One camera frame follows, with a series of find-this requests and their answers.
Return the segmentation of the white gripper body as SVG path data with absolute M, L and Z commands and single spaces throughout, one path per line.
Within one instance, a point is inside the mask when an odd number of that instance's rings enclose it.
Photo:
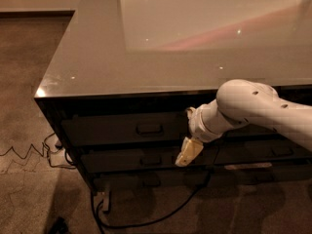
M 205 126 L 202 113 L 203 109 L 201 107 L 188 107 L 186 109 L 188 128 L 191 136 L 204 143 L 209 143 L 222 137 L 222 134 L 216 134 Z

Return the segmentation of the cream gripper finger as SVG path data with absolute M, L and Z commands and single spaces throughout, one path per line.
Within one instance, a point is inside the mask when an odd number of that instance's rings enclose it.
M 176 157 L 175 164 L 178 167 L 188 166 L 201 153 L 203 148 L 204 145 L 201 141 L 186 136 Z

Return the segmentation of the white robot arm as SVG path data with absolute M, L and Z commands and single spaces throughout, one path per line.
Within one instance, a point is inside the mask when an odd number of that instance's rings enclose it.
M 186 112 L 190 135 L 175 160 L 179 167 L 188 166 L 206 143 L 249 124 L 273 130 L 312 150 L 312 106 L 282 99 L 269 85 L 230 80 L 218 88 L 212 102 L 189 107 Z

